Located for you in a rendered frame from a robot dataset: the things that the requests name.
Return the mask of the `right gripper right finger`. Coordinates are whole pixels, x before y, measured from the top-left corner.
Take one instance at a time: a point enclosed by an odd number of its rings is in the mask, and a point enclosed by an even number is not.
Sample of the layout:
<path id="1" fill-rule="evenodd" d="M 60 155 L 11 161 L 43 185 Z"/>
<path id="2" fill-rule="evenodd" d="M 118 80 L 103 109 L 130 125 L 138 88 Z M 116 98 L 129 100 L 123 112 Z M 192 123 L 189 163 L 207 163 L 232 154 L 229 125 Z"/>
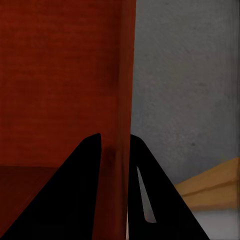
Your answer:
<path id="1" fill-rule="evenodd" d="M 137 167 L 156 223 L 145 220 Z M 127 215 L 129 240 L 210 240 L 144 141 L 132 134 Z"/>

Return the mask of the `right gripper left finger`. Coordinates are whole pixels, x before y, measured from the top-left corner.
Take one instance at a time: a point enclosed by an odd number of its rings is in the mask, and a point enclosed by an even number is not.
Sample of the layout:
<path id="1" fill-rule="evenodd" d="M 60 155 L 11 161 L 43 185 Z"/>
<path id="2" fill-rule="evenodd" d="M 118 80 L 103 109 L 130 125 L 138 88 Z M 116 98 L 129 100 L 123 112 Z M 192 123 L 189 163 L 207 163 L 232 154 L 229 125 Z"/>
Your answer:
<path id="1" fill-rule="evenodd" d="M 85 138 L 0 240 L 92 240 L 101 154 Z"/>

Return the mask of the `storage box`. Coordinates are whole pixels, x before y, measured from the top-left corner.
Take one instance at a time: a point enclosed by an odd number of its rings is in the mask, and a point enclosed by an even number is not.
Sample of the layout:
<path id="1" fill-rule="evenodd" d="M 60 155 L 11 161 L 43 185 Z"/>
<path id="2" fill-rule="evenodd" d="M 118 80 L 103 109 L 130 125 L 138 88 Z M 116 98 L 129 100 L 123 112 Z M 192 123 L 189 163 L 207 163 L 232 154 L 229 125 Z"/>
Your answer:
<path id="1" fill-rule="evenodd" d="M 101 134 L 91 240 L 126 240 L 137 0 L 0 0 L 0 239 Z"/>

